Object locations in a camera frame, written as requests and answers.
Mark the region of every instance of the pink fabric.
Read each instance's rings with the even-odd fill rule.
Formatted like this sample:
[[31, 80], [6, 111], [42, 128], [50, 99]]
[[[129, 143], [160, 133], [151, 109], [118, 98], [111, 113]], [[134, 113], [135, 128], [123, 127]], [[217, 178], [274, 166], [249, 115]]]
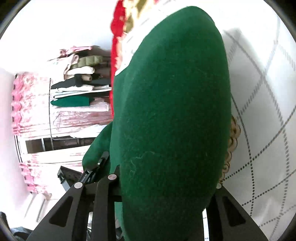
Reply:
[[23, 176], [26, 176], [30, 174], [30, 171], [28, 169], [23, 169], [21, 173]]
[[19, 92], [19, 90], [13, 90], [12, 96], [13, 96], [13, 101], [20, 101], [22, 98], [22, 94]]
[[75, 52], [79, 52], [79, 51], [83, 51], [83, 50], [91, 50], [91, 49], [92, 49], [92, 46], [88, 46], [88, 47], [76, 47], [76, 46], [73, 46], [69, 50], [60, 49], [59, 50], [60, 51], [59, 52], [60, 53], [59, 58], [66, 57], [67, 55], [75, 53]]
[[22, 105], [17, 101], [12, 101], [11, 106], [13, 107], [13, 111], [20, 111]]
[[34, 184], [34, 178], [31, 175], [25, 176], [25, 183]]
[[14, 81], [14, 89], [20, 90], [22, 88], [23, 83], [21, 81]]
[[20, 113], [19, 112], [12, 112], [11, 113], [11, 117], [13, 118], [13, 121], [15, 122], [15, 123], [20, 123], [21, 122], [21, 120], [22, 120], [22, 117], [21, 117], [21, 115], [20, 115]]

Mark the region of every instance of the white cloth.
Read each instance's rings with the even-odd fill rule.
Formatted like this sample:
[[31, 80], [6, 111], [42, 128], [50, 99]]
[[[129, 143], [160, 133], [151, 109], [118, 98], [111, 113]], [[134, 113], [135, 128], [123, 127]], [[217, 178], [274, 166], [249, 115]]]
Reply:
[[70, 136], [73, 138], [91, 138], [97, 137], [100, 132], [105, 128], [107, 125], [93, 125], [82, 129], [81, 131], [71, 133]]
[[58, 88], [57, 91], [92, 91], [93, 88], [94, 87], [92, 85], [82, 85], [81, 87], [71, 86], [68, 88]]
[[[72, 75], [65, 75], [65, 80], [71, 79], [71, 78], [73, 78], [73, 77], [74, 77], [73, 74], [72, 74]], [[90, 74], [83, 74], [83, 75], [81, 76], [81, 78], [82, 78], [82, 80], [84, 80], [84, 81], [91, 81], [91, 80], [92, 80], [92, 76], [91, 76]]]
[[231, 110], [242, 134], [223, 185], [266, 237], [278, 240], [296, 212], [296, 43], [273, 9], [258, 0], [160, 0], [122, 41], [116, 75], [159, 22], [187, 6], [209, 14], [227, 54]]
[[93, 74], [94, 73], [94, 68], [90, 66], [83, 66], [81, 68], [75, 68], [69, 70], [66, 74], [67, 75], [72, 75], [72, 74]]
[[78, 63], [78, 59], [78, 55], [72, 54], [69, 57], [48, 61], [47, 76], [53, 80], [53, 83], [64, 81], [64, 75], [71, 65]]
[[110, 87], [109, 85], [95, 86], [95, 87], [93, 88], [93, 90], [107, 89], [107, 88], [109, 88], [109, 87]]
[[52, 95], [53, 98], [58, 98], [59, 95], [73, 94], [73, 93], [81, 92], [81, 91], [61, 91], [61, 92], [59, 92], [57, 89], [54, 89], [54, 91], [56, 91], [56, 92], [53, 93], [53, 95]]

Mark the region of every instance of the pink cloth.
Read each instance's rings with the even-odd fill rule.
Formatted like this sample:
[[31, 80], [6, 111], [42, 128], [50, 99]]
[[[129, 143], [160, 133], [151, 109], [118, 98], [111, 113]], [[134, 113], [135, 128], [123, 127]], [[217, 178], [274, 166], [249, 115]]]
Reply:
[[12, 96], [13, 96], [13, 101], [20, 101], [22, 98], [21, 93], [19, 92], [19, 90], [13, 90], [12, 91]]
[[11, 106], [13, 107], [13, 111], [20, 111], [22, 105], [17, 101], [12, 101]]
[[34, 178], [31, 175], [25, 175], [25, 183], [34, 184]]
[[69, 50], [66, 50], [66, 49], [60, 49], [59, 51], [59, 58], [61, 57], [66, 57], [67, 55], [69, 54], [72, 54], [72, 53], [76, 53], [76, 52], [80, 52], [80, 51], [83, 51], [83, 50], [91, 50], [92, 49], [92, 46], [88, 46], [88, 47], [76, 47], [76, 46], [73, 46], [71, 47]]

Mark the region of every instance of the black cloth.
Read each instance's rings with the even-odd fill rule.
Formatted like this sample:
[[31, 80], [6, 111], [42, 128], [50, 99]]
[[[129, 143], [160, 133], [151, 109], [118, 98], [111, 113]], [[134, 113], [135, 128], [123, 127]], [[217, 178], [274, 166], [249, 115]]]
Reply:
[[51, 86], [51, 89], [57, 88], [69, 88], [71, 86], [81, 87], [82, 85], [92, 85], [90, 81], [84, 81], [82, 79], [82, 74], [75, 74], [73, 78], [67, 79], [65, 81], [58, 82]]
[[11, 233], [17, 241], [26, 241], [29, 235], [32, 233], [32, 230], [23, 227], [18, 227], [11, 229]]
[[99, 79], [99, 78], [102, 78], [103, 76], [101, 74], [96, 74], [96, 73], [93, 73], [91, 74], [93, 80], [96, 80], [96, 79]]
[[90, 82], [89, 84], [93, 85], [93, 86], [101, 86], [101, 85], [110, 85], [111, 84], [111, 80], [109, 78], [101, 78], [101, 79], [91, 80], [88, 82]]
[[86, 93], [86, 94], [80, 94], [79, 96], [85, 96], [89, 98], [96, 98], [96, 97], [109, 97], [110, 91], [104, 91], [104, 92], [91, 92], [91, 93]]
[[[0, 218], [4, 222], [5, 226], [8, 229], [10, 229], [5, 213], [0, 212]], [[16, 238], [17, 241], [26, 241], [32, 232], [32, 230], [26, 229], [24, 227], [12, 228], [12, 229], [10, 229], [10, 231], [11, 231], [12, 235]]]

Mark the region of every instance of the stack of clothes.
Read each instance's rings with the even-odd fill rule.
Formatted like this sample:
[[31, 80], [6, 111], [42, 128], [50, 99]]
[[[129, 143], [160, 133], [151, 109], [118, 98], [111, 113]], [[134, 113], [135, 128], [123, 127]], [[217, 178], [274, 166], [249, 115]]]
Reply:
[[49, 61], [52, 105], [90, 106], [94, 97], [109, 97], [110, 52], [98, 46], [61, 49]]

